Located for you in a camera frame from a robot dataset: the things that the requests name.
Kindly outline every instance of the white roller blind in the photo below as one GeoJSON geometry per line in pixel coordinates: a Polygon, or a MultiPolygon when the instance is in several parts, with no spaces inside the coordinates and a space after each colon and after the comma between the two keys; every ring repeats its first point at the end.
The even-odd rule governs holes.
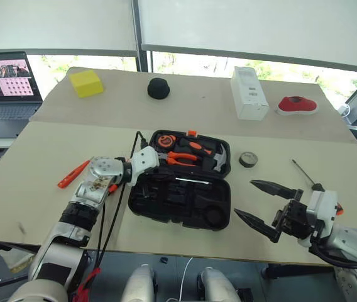
{"type": "Polygon", "coordinates": [[[38,49],[61,53],[101,50],[135,55],[131,1],[0,0],[3,49],[25,49],[28,53],[38,49]]]}
{"type": "Polygon", "coordinates": [[[357,0],[140,0],[140,20],[145,50],[221,50],[357,67],[357,0]]]}

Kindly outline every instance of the toolbox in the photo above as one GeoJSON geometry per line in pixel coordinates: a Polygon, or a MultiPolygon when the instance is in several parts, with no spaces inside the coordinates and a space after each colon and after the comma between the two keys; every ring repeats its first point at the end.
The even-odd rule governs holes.
{"type": "Polygon", "coordinates": [[[160,166],[140,175],[128,206],[136,215],[222,230],[230,220],[230,147],[195,131],[156,131],[149,143],[160,166]]]}

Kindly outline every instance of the laptop screen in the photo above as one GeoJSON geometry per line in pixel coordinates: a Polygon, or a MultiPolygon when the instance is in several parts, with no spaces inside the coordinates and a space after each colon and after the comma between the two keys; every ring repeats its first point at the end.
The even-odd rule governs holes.
{"type": "Polygon", "coordinates": [[[0,103],[41,101],[24,52],[0,53],[0,103]]]}

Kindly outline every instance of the window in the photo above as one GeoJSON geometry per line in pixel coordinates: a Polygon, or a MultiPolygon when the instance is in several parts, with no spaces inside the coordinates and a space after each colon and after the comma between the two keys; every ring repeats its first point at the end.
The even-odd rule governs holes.
{"type": "Polygon", "coordinates": [[[70,67],[136,71],[136,62],[133,57],[28,55],[28,60],[43,99],[65,77],[70,67]]]}
{"type": "Polygon", "coordinates": [[[153,71],[162,74],[231,77],[234,66],[255,69],[260,80],[316,83],[338,109],[357,89],[357,72],[210,55],[153,52],[153,71]]]}

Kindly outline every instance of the white cord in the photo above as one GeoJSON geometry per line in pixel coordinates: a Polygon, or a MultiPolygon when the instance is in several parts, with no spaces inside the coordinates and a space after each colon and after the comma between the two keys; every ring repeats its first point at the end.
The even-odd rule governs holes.
{"type": "Polygon", "coordinates": [[[191,260],[192,260],[192,257],[191,257],[190,260],[187,262],[187,265],[185,266],[185,269],[184,269],[184,272],[183,272],[183,278],[181,279],[181,286],[180,286],[180,297],[179,297],[179,299],[178,299],[179,302],[181,301],[181,295],[182,295],[182,293],[183,293],[183,283],[184,283],[185,272],[187,271],[187,268],[188,268],[188,266],[189,266],[191,260]]]}

